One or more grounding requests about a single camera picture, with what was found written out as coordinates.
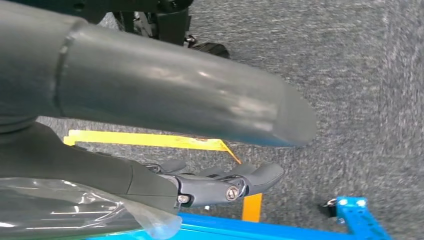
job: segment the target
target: blue metal bracket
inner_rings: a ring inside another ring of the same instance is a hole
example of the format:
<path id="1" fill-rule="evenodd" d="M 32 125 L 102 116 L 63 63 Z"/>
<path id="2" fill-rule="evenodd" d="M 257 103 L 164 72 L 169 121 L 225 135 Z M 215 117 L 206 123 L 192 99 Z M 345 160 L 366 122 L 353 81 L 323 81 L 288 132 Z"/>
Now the blue metal bracket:
<path id="1" fill-rule="evenodd" d="M 319 231 L 292 226 L 246 222 L 212 216 L 181 213 L 183 223 L 171 240 L 391 240 L 367 209 L 363 197 L 338 197 L 339 222 L 349 233 Z M 90 240 L 152 240 L 143 230 L 115 233 Z"/>
<path id="2" fill-rule="evenodd" d="M 339 223 L 346 224 L 350 234 L 358 240 L 391 240 L 367 205 L 364 197 L 337 197 L 335 209 Z"/>

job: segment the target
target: blue clamp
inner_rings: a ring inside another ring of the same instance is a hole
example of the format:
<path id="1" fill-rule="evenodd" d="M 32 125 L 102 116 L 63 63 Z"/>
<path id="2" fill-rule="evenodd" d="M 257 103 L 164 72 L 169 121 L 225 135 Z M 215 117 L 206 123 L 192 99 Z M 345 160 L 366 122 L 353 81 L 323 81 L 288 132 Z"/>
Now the blue clamp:
<path id="1" fill-rule="evenodd" d="M 336 198 L 336 215 L 340 224 L 346 224 L 349 233 L 357 240 L 392 240 L 369 212 L 364 197 L 339 196 Z"/>

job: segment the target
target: gray carpet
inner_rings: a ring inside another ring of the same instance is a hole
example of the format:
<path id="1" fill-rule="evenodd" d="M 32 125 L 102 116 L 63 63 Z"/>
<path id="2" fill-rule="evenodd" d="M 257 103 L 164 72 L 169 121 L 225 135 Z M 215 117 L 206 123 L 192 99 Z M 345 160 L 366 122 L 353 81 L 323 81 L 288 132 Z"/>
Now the gray carpet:
<path id="1" fill-rule="evenodd" d="M 245 162 L 285 168 L 264 196 L 263 222 L 343 231 L 316 204 L 360 195 L 395 239 L 424 239 L 424 0 L 196 0 L 192 14 L 200 41 L 225 44 L 235 61 L 280 75 L 317 112 L 318 136 L 306 147 L 230 144 Z M 68 129 L 147 131 L 40 121 L 61 137 Z M 222 152 L 86 147 L 140 161 L 183 158 L 193 171 L 233 164 Z M 241 205 L 190 211 L 239 218 Z"/>

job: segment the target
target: metal screw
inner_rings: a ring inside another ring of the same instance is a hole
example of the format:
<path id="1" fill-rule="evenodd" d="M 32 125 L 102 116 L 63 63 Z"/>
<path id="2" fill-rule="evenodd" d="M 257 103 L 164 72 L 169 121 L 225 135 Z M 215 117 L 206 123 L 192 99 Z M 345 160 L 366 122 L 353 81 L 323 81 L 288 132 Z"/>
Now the metal screw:
<path id="1" fill-rule="evenodd" d="M 365 200 L 358 200 L 358 201 L 356 202 L 356 204 L 357 204 L 359 207 L 365 207 L 365 205 L 367 205 L 367 202 L 365 202 Z"/>
<path id="2" fill-rule="evenodd" d="M 338 204 L 344 206 L 344 205 L 348 204 L 348 200 L 342 199 L 342 200 L 338 201 Z"/>
<path id="3" fill-rule="evenodd" d="M 186 195 L 179 195 L 177 200 L 181 204 L 186 204 L 186 203 L 190 202 L 190 197 L 186 196 Z"/>
<path id="4" fill-rule="evenodd" d="M 234 201 L 239 197 L 239 189 L 235 186 L 230 186 L 225 194 L 226 199 L 228 201 Z"/>

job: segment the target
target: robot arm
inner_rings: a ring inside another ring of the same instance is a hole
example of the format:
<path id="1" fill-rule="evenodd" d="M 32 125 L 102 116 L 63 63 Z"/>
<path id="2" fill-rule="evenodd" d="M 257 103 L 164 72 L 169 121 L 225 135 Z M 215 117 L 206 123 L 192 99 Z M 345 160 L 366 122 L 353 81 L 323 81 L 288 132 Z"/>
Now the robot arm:
<path id="1" fill-rule="evenodd" d="M 255 68 L 1 0 L 0 33 L 0 178 L 60 179 L 175 213 L 263 192 L 281 168 L 170 174 L 64 145 L 37 116 L 268 146 L 315 136 L 300 94 Z"/>

